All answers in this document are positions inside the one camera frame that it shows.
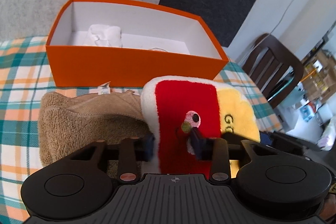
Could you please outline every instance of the ribbed black surface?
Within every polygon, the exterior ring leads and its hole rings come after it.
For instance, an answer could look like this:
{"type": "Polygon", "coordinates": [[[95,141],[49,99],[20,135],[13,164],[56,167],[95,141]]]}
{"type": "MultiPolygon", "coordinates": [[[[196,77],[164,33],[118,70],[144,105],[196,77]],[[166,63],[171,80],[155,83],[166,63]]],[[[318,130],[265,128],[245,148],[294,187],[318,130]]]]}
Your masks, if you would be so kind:
{"type": "MultiPolygon", "coordinates": [[[[147,175],[137,185],[122,186],[102,210],[69,224],[276,224],[243,207],[226,186],[210,185],[202,175],[147,175]]],[[[27,224],[47,222],[32,217],[27,224]]],[[[286,224],[319,224],[318,217],[286,224]]]]}

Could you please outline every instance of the metal rivet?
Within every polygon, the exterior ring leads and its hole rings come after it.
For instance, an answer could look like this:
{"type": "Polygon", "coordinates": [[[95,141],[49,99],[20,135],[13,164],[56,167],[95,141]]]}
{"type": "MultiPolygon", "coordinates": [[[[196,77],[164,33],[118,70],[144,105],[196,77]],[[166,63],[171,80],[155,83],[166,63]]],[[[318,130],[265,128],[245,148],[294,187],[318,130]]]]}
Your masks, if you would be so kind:
{"type": "Polygon", "coordinates": [[[135,180],[137,176],[133,173],[123,173],[120,175],[120,179],[123,181],[132,181],[135,180]]]}
{"type": "Polygon", "coordinates": [[[223,180],[227,180],[229,178],[229,176],[227,174],[225,174],[225,173],[218,172],[218,173],[214,173],[212,175],[212,178],[214,180],[223,181],[223,180]]]}

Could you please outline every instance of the plaid blanket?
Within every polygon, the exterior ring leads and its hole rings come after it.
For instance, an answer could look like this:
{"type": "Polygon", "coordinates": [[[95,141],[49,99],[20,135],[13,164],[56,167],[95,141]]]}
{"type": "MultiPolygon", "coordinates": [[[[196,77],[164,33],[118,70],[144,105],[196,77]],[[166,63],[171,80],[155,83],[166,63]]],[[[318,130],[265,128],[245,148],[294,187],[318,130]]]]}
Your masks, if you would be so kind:
{"type": "MultiPolygon", "coordinates": [[[[20,190],[24,180],[42,168],[39,158],[37,119],[46,92],[68,97],[97,92],[97,88],[57,88],[45,51],[46,37],[0,42],[0,222],[22,223],[29,215],[20,190]]],[[[260,130],[280,130],[276,115],[260,90],[234,62],[215,81],[225,82],[245,94],[252,104],[260,130]]],[[[123,92],[127,88],[114,88],[123,92]]],[[[141,94],[141,88],[133,88],[141,94]]]]}

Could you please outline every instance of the tan fleece slipper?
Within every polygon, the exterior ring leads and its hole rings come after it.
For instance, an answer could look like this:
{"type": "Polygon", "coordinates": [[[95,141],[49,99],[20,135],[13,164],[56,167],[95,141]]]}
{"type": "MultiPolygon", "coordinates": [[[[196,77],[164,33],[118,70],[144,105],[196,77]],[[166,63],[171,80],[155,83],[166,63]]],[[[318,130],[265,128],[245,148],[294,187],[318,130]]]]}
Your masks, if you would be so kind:
{"type": "MultiPolygon", "coordinates": [[[[40,157],[44,165],[97,139],[116,144],[148,132],[140,97],[131,90],[72,99],[57,93],[45,96],[39,116],[40,157]]],[[[116,177],[116,174],[117,161],[110,161],[108,175],[116,177]]]]}

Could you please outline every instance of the orange box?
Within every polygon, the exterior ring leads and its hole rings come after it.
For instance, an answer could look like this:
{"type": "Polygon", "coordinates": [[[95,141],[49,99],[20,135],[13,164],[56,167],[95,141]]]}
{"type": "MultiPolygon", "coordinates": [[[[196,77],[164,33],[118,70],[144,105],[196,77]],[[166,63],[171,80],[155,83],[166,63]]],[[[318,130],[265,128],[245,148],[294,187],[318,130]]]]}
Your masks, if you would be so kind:
{"type": "Polygon", "coordinates": [[[46,51],[56,86],[110,81],[110,86],[142,87],[164,75],[212,80],[228,62],[201,17],[135,0],[69,0],[51,28],[46,51]],[[92,24],[119,26],[123,46],[83,46],[92,24]]]}

